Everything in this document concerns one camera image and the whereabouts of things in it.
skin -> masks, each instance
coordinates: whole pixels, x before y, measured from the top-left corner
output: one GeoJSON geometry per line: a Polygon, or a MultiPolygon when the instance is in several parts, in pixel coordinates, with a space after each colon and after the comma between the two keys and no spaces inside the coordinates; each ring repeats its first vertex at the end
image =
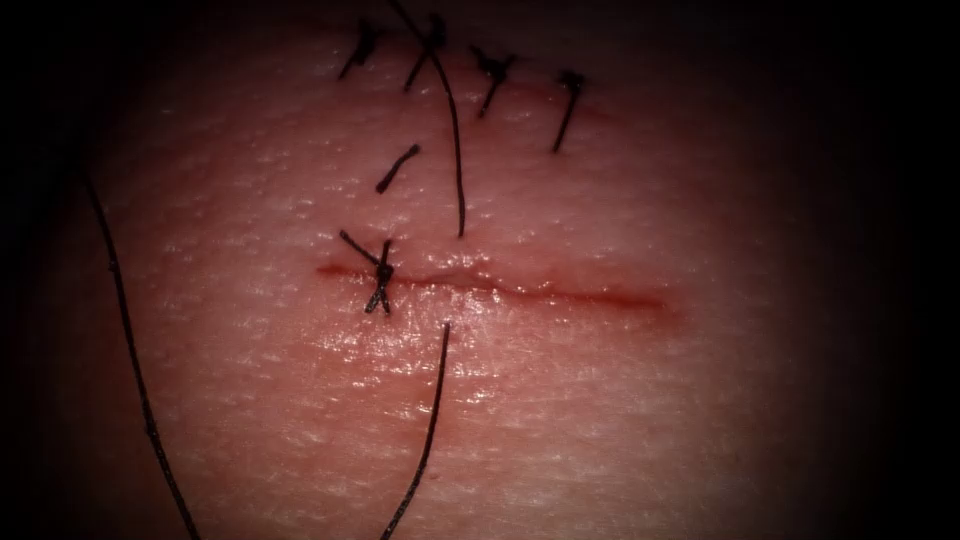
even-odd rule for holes
{"type": "MultiPolygon", "coordinates": [[[[896,324],[878,298],[897,291],[861,228],[885,216],[831,159],[822,102],[669,14],[505,4],[436,8],[462,239],[439,78],[427,64],[400,92],[420,49],[379,2],[201,13],[98,132],[88,167],[200,533],[378,537],[420,456],[445,321],[431,458],[394,538],[843,530],[886,433],[876,360],[896,324]],[[389,32],[337,82],[360,15],[389,32]],[[483,119],[471,43],[519,56],[483,119]],[[554,155],[561,68],[587,84],[554,155]],[[375,254],[392,239],[391,315],[363,313],[373,267],[341,229],[375,254]]],[[[16,340],[48,527],[185,537],[100,232],[76,184],[63,197],[20,321],[40,330],[16,340]]]]}

